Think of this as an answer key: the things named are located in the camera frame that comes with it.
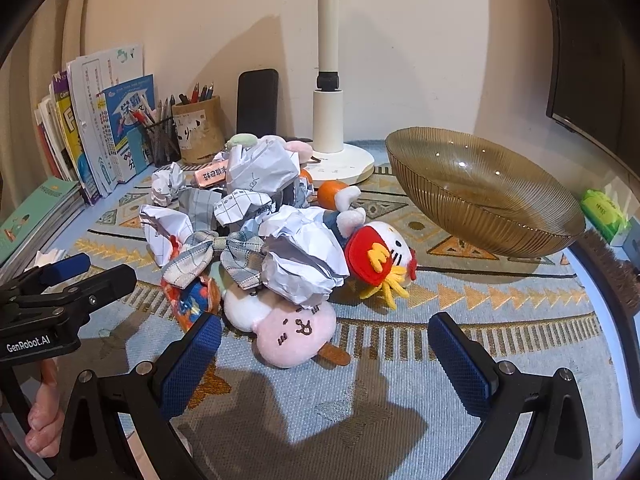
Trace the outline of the person's left hand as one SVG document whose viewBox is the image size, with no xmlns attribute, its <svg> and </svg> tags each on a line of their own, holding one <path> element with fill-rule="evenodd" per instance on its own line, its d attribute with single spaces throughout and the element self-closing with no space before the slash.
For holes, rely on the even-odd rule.
<svg viewBox="0 0 640 480">
<path fill-rule="evenodd" d="M 29 432 L 25 444 L 41 458 L 58 454 L 64 425 L 64 413 L 58 391 L 58 363 L 56 359 L 40 362 L 41 382 L 35 403 L 28 414 Z"/>
</svg>

